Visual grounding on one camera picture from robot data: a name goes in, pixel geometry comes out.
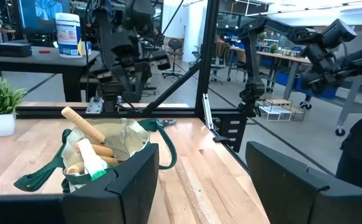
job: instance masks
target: computer monitor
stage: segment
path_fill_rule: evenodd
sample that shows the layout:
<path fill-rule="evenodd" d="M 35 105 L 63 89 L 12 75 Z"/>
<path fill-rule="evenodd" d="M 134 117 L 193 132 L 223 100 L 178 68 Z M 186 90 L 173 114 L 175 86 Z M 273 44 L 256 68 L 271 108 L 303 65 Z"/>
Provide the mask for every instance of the computer monitor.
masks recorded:
<path fill-rule="evenodd" d="M 56 12 L 70 12 L 69 0 L 19 0 L 23 32 L 54 32 Z"/>

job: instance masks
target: green bag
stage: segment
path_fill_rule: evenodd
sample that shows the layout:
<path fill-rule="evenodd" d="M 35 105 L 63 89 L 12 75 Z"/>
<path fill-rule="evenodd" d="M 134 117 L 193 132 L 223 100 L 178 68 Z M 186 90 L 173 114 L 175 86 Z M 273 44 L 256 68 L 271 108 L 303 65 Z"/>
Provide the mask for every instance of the green bag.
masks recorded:
<path fill-rule="evenodd" d="M 115 157 L 119 161 L 127 160 L 150 144 L 149 131 L 159 131 L 171 153 L 170 165 L 166 167 L 159 166 L 159 169 L 170 169 L 176 163 L 177 155 L 174 144 L 157 119 L 141 121 L 133 119 L 91 119 L 88 122 L 108 139 L 108 145 L 105 146 L 113 150 Z M 37 172 L 21 177 L 14 183 L 14 186 L 26 192 L 35 192 L 48 181 L 58 167 L 63 169 L 65 175 L 62 182 L 63 193 L 71 193 L 90 183 L 91 176 L 89 174 L 74 175 L 66 173 L 68 167 L 83 161 L 81 155 L 74 151 L 74 146 L 75 143 L 84 138 L 89 139 L 92 144 L 98 144 L 78 128 L 64 130 L 62 134 L 63 145 L 54 158 Z"/>

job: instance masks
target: wheel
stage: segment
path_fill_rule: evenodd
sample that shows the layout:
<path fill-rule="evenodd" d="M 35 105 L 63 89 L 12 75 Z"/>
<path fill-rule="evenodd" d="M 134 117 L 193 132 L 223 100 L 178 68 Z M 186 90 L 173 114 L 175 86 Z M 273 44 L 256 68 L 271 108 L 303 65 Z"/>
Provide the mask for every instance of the wheel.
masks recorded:
<path fill-rule="evenodd" d="M 300 106 L 301 108 L 303 108 L 303 109 L 306 109 L 306 110 L 310 110 L 311 108 L 312 108 L 312 105 L 306 105 L 306 104 L 304 104 L 304 105 L 302 105 L 302 106 Z"/>
<path fill-rule="evenodd" d="M 342 129 L 341 132 L 339 132 L 339 130 L 336 129 L 335 133 L 336 133 L 337 136 L 344 136 L 345 135 L 344 129 Z"/>

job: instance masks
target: black box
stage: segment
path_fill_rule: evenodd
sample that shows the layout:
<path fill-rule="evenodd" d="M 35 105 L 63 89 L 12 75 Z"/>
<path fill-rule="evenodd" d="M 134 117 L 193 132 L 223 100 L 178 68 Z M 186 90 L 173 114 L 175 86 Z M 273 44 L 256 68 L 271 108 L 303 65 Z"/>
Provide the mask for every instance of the black box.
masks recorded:
<path fill-rule="evenodd" d="M 0 43 L 2 57 L 28 57 L 32 55 L 31 45 L 19 43 Z"/>

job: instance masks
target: wooden rolling pin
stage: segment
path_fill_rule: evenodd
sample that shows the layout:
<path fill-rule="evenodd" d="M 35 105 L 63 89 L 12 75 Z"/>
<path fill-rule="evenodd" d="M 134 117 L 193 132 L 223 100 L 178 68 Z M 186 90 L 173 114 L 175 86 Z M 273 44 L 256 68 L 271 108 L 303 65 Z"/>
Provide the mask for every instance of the wooden rolling pin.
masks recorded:
<path fill-rule="evenodd" d="M 115 166 L 118 164 L 118 160 L 113 157 L 108 156 L 99 156 L 101 159 L 103 159 L 109 166 Z"/>
<path fill-rule="evenodd" d="M 115 166 L 118 165 L 118 161 L 113 157 L 108 156 L 99 156 L 101 159 L 103 159 L 109 166 Z M 78 162 L 69 168 L 67 168 L 68 174 L 83 174 L 85 171 L 85 166 L 83 162 Z"/>
<path fill-rule="evenodd" d="M 73 122 L 79 130 L 83 131 L 85 134 L 88 134 L 91 138 L 99 142 L 100 144 L 106 143 L 106 137 L 94 128 L 90 123 L 84 120 L 77 112 L 68 106 L 62 110 L 62 115 L 67 118 L 69 121 Z"/>
<path fill-rule="evenodd" d="M 96 154 L 98 156 L 108 156 L 108 157 L 113 157 L 113 150 L 110 149 L 109 147 L 105 147 L 105 146 L 98 146 L 95 144 L 92 144 L 92 148 L 93 150 L 96 152 Z M 74 151 L 78 154 L 80 154 L 80 146 L 76 143 L 74 146 Z"/>
<path fill-rule="evenodd" d="M 85 170 L 85 166 L 83 165 L 83 162 L 78 162 L 69 168 L 67 168 L 68 174 L 83 174 Z"/>

